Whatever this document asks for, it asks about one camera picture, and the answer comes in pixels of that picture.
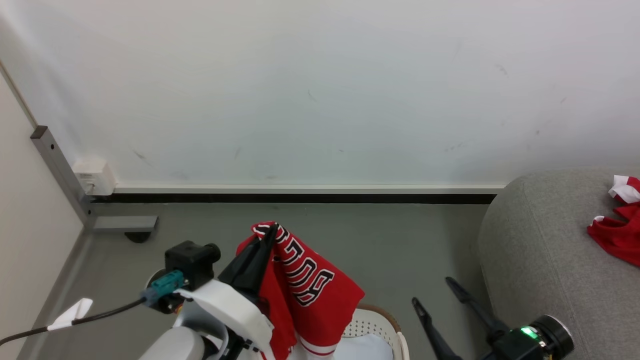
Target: black cable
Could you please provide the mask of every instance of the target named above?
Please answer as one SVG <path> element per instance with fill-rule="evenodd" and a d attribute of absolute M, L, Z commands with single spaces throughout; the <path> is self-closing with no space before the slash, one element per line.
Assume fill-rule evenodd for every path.
<path fill-rule="evenodd" d="M 106 311 L 104 313 L 100 313 L 97 315 L 93 315 L 93 316 L 89 316 L 88 318 L 83 318 L 83 319 L 75 319 L 71 321 L 71 326 L 73 325 L 79 325 L 81 323 L 86 323 L 86 322 L 92 322 L 92 321 L 96 321 L 96 320 L 100 320 L 100 319 L 104 319 L 104 318 L 108 318 L 109 316 L 112 315 L 116 315 L 119 314 L 123 311 L 127 311 L 129 309 L 132 309 L 140 304 L 143 304 L 146 301 L 145 298 L 140 298 L 130 304 L 127 304 L 125 306 L 119 307 L 117 309 L 114 310 L 110 310 L 110 311 Z M 30 335 L 35 335 L 35 334 L 40 334 L 42 332 L 47 332 L 48 329 L 46 326 L 43 327 L 38 327 L 36 329 L 31 329 L 29 331 L 25 331 L 25 332 L 21 332 L 19 334 L 16 335 L 11 335 L 11 336 L 7 336 L 6 338 L 0 340 L 0 346 L 8 343 L 9 341 L 13 341 L 13 340 L 17 340 L 17 339 L 21 339 L 21 338 L 26 338 L 27 336 Z"/>

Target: red clothing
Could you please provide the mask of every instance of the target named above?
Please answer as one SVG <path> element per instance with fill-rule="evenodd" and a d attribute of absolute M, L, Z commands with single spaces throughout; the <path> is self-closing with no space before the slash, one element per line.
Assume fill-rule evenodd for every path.
<path fill-rule="evenodd" d="M 252 227 L 253 236 L 238 246 L 237 254 L 274 222 Z M 276 360 L 289 356 L 297 343 L 315 355 L 333 353 L 364 292 L 349 277 L 278 225 L 276 244 L 260 287 L 267 306 L 261 310 L 275 326 L 271 348 Z"/>
<path fill-rule="evenodd" d="M 591 237 L 609 254 L 640 266 L 640 181 L 635 177 L 614 176 L 609 194 L 625 206 L 614 212 L 626 221 L 599 216 L 587 227 Z"/>

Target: black caster wheel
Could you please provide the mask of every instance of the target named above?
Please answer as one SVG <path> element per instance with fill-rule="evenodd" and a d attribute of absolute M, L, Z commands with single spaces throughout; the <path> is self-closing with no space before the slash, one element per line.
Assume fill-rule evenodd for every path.
<path fill-rule="evenodd" d="M 142 244 L 147 242 L 147 240 L 149 240 L 149 238 L 151 237 L 151 232 L 147 232 L 147 233 L 124 233 L 124 236 L 127 237 L 127 239 L 133 241 L 134 243 L 137 244 Z"/>

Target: teal connector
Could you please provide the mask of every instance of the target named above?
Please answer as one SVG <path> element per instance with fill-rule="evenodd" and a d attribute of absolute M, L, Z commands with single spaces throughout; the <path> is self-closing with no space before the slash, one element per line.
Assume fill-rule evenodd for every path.
<path fill-rule="evenodd" d="M 173 293 L 175 290 L 184 286 L 184 275 L 180 270 L 174 270 L 169 274 L 162 276 L 160 279 L 151 283 L 141 296 L 146 299 L 145 305 L 151 306 L 155 304 L 161 297 Z"/>

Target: black baseboard strip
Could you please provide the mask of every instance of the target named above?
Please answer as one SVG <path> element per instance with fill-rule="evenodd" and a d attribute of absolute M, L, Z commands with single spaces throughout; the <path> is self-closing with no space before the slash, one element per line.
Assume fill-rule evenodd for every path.
<path fill-rule="evenodd" d="M 490 204 L 495 194 L 194 194 L 115 193 L 94 203 L 293 202 L 320 204 Z"/>

